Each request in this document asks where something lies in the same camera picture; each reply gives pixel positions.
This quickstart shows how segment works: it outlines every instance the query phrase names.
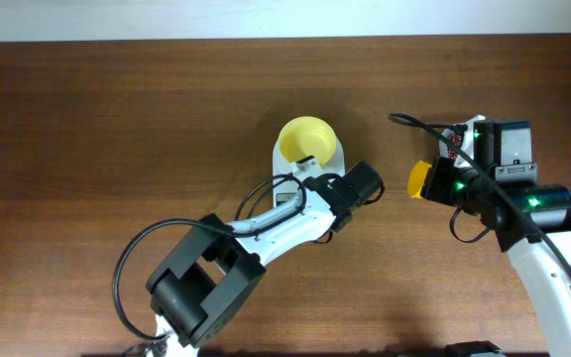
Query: wooden tabletop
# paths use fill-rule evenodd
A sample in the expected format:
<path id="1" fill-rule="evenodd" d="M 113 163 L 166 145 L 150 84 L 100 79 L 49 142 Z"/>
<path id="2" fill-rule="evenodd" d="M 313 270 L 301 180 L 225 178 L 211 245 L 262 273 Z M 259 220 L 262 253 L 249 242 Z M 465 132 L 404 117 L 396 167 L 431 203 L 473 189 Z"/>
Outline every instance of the wooden tabletop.
<path id="1" fill-rule="evenodd" d="M 571 35 L 0 44 L 0 356 L 138 343 L 110 293 L 127 242 L 164 218 L 232 220 L 301 115 L 326 120 L 347 166 L 368 161 L 387 192 L 330 244 L 271 263 L 210 347 L 544 350 L 495 235 L 461 244 L 453 208 L 409 199 L 409 171 L 437 143 L 392 111 L 529 120 L 539 182 L 571 189 Z M 145 281 L 186 231 L 152 234 L 125 268 L 123 303 L 146 332 Z"/>

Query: green led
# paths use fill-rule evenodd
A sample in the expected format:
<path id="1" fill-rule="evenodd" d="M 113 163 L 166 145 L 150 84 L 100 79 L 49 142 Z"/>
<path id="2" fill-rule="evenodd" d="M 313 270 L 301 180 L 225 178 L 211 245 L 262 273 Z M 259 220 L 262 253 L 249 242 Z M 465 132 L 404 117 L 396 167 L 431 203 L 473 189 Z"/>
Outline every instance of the green led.
<path id="1" fill-rule="evenodd" d="M 527 203 L 530 205 L 530 207 L 536 207 L 537 205 L 541 204 L 541 202 L 538 199 L 536 199 L 535 197 L 529 198 L 527 200 Z"/>

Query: brown wooden surface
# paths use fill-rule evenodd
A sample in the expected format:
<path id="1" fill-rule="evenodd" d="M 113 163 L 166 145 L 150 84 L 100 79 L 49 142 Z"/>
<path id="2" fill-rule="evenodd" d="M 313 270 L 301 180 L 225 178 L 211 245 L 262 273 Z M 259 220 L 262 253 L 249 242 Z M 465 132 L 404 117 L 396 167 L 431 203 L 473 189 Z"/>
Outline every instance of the brown wooden surface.
<path id="1" fill-rule="evenodd" d="M 540 182 L 571 188 L 571 35 L 0 44 L 0 356 L 138 342 L 110 294 L 125 244 L 163 218 L 232 219 L 300 115 L 327 120 L 347 165 L 369 161 L 387 193 L 331 244 L 270 264 L 212 346 L 543 350 L 494 235 L 461 244 L 452 208 L 408 198 L 412 165 L 437 143 L 391 111 L 528 119 Z M 468 237 L 480 228 L 460 223 Z M 145 331 L 145 280 L 185 231 L 152 235 L 128 262 L 123 300 Z"/>

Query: yellow bowl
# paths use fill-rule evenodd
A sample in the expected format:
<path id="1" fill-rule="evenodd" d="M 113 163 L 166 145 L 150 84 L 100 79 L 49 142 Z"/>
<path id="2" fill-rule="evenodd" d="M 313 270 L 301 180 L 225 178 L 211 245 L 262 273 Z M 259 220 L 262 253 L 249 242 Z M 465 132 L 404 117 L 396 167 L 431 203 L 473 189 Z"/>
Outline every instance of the yellow bowl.
<path id="1" fill-rule="evenodd" d="M 279 133 L 279 150 L 289 163 L 313 156 L 325 165 L 336 152 L 336 134 L 318 118 L 298 117 L 285 124 Z"/>

